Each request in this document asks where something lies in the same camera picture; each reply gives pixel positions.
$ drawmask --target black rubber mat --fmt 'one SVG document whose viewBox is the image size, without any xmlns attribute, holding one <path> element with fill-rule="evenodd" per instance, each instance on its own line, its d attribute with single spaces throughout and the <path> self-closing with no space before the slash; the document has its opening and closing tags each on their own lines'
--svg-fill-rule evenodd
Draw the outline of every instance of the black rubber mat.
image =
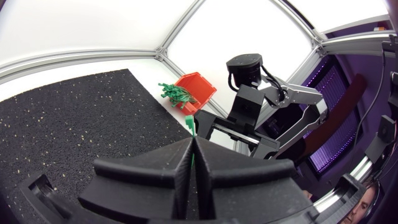
<svg viewBox="0 0 398 224">
<path fill-rule="evenodd" d="M 36 88 L 0 102 L 0 192 L 21 223 L 43 223 L 18 188 L 30 174 L 43 172 L 78 203 L 97 157 L 136 156 L 189 136 L 129 70 Z"/>
</svg>

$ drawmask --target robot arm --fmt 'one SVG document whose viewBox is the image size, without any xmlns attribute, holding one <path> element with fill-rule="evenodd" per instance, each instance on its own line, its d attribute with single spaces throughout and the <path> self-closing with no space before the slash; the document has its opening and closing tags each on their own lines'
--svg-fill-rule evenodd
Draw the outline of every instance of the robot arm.
<svg viewBox="0 0 398 224">
<path fill-rule="evenodd" d="M 302 118 L 276 139 L 280 142 L 280 149 L 275 155 L 277 157 L 303 137 L 307 131 L 317 129 L 326 120 L 328 107 L 322 94 L 316 89 L 288 84 L 277 77 L 275 79 L 277 79 L 283 89 L 283 101 L 279 101 L 280 94 L 275 85 L 269 85 L 260 90 L 265 94 L 265 98 L 271 107 L 275 109 L 285 108 L 291 103 L 308 105 Z"/>
<path fill-rule="evenodd" d="M 273 77 L 262 66 L 261 55 L 239 55 L 227 62 L 227 68 L 228 85 L 237 92 L 232 110 L 227 119 L 198 111 L 195 122 L 200 137 L 209 139 L 212 130 L 216 128 L 229 134 L 234 140 L 249 144 L 252 149 L 251 157 L 269 159 L 286 151 L 308 130 L 316 129 L 326 120 L 328 108 L 322 94 L 316 89 L 291 85 Z M 261 75 L 261 68 L 267 77 Z M 238 89 L 232 86 L 232 75 Z M 268 86 L 258 90 L 262 81 L 268 83 Z M 264 99 L 275 109 L 285 108 L 291 103 L 308 106 L 296 124 L 277 139 L 271 139 L 255 131 Z"/>
</svg>

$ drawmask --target green plastic part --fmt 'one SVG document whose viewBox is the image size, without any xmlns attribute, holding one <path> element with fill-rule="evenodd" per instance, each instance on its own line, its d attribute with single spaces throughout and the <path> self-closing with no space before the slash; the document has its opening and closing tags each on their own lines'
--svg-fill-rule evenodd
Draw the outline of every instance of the green plastic part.
<svg viewBox="0 0 398 224">
<path fill-rule="evenodd" d="M 170 102 L 173 103 L 172 107 L 175 107 L 177 104 L 182 103 L 180 109 L 184 108 L 185 104 L 196 103 L 197 101 L 194 97 L 184 88 L 180 86 L 175 86 L 173 84 L 168 85 L 164 83 L 159 83 L 160 86 L 163 87 L 164 94 L 161 94 L 163 98 L 168 96 L 170 98 Z"/>
<path fill-rule="evenodd" d="M 189 129 L 192 130 L 192 137 L 195 137 L 195 122 L 193 121 L 193 116 L 192 115 L 188 115 L 185 116 L 185 124 L 188 125 Z M 193 161 L 195 160 L 195 155 L 192 154 L 192 163 L 191 163 L 191 167 L 193 167 Z"/>
</svg>

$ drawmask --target red plastic container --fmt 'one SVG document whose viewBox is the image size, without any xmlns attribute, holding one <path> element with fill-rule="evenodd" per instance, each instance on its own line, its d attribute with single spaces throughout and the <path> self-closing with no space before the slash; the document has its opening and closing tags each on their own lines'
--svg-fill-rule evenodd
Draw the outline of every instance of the red plastic container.
<svg viewBox="0 0 398 224">
<path fill-rule="evenodd" d="M 210 84 L 198 72 L 183 75 L 174 85 L 184 87 L 197 101 L 196 103 L 185 104 L 182 112 L 185 115 L 192 115 L 201 109 L 217 91 L 217 89 Z M 180 108 L 182 103 L 179 103 L 176 108 Z"/>
</svg>

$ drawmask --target white wall panel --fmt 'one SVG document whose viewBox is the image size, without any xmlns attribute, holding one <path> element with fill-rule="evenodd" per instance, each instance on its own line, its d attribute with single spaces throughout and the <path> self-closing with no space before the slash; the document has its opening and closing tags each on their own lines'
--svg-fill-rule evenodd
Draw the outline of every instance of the white wall panel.
<svg viewBox="0 0 398 224">
<path fill-rule="evenodd" d="M 7 0 L 0 65 L 85 49 L 155 49 L 193 0 Z"/>
<path fill-rule="evenodd" d="M 268 71 L 287 79 L 310 51 L 307 37 L 270 1 L 209 0 L 175 38 L 169 58 L 186 73 L 201 73 L 218 90 L 213 98 L 230 111 L 229 59 L 260 53 Z"/>
<path fill-rule="evenodd" d="M 374 22 L 388 18 L 383 0 L 289 0 L 319 32 L 357 22 Z"/>
</svg>

